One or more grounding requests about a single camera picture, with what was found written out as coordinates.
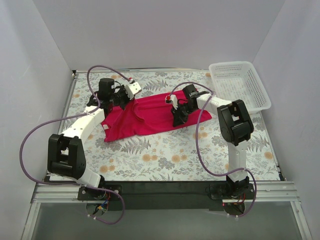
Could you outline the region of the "magenta t shirt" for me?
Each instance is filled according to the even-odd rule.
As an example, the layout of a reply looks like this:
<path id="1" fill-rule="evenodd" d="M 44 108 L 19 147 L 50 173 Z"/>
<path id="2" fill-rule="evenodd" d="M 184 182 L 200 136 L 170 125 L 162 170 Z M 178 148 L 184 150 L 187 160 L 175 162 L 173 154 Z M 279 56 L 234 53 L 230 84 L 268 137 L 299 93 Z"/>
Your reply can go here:
<path id="1" fill-rule="evenodd" d="M 195 125 L 199 109 L 188 116 L 186 123 L 173 126 L 172 106 L 165 103 L 167 95 L 162 93 L 134 99 L 125 109 L 113 107 L 101 123 L 105 132 L 104 141 L 110 143 L 133 136 L 153 135 Z"/>

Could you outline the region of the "white plastic basket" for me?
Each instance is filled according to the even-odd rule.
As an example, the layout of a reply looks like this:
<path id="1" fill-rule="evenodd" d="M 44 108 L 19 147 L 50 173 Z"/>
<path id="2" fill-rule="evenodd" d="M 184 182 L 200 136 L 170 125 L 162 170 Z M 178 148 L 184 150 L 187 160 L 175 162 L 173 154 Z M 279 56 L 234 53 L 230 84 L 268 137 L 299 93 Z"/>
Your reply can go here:
<path id="1" fill-rule="evenodd" d="M 266 89 L 251 62 L 213 63 L 208 70 L 218 98 L 229 101 L 242 100 L 249 114 L 267 110 L 272 106 Z"/>

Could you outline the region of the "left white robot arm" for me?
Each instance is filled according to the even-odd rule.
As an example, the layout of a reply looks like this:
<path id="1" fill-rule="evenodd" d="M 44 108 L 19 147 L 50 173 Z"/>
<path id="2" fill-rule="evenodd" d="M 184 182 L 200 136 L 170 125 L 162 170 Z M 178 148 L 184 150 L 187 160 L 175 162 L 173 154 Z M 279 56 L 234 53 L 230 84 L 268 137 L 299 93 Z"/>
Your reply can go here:
<path id="1" fill-rule="evenodd" d="M 61 134 L 52 134 L 48 139 L 47 170 L 90 186 L 89 194 L 95 200 L 106 196 L 104 177 L 87 166 L 84 143 L 92 131 L 101 124 L 114 107 L 125 109 L 141 91 L 138 83 L 115 86 L 112 78 L 102 78 L 98 83 L 98 91 L 90 96 L 84 109 L 84 116 L 78 118 Z"/>

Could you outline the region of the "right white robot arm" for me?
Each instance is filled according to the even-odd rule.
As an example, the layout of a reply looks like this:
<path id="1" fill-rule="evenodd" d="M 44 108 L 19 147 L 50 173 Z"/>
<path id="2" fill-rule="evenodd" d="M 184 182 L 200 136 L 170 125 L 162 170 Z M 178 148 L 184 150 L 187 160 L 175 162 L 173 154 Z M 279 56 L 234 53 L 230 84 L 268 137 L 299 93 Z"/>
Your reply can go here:
<path id="1" fill-rule="evenodd" d="M 208 87 L 204 91 L 196 89 L 195 82 L 186 82 L 182 92 L 186 98 L 185 103 L 180 103 L 177 96 L 170 92 L 165 97 L 165 102 L 171 104 L 173 126 L 185 124 L 190 114 L 199 111 L 198 120 L 204 111 L 218 117 L 219 129 L 228 147 L 228 171 L 214 173 L 200 162 L 204 170 L 214 177 L 226 178 L 225 194 L 232 199 L 245 196 L 253 174 L 247 168 L 248 142 L 254 132 L 254 125 L 245 103 L 238 99 L 225 100 L 215 96 Z"/>

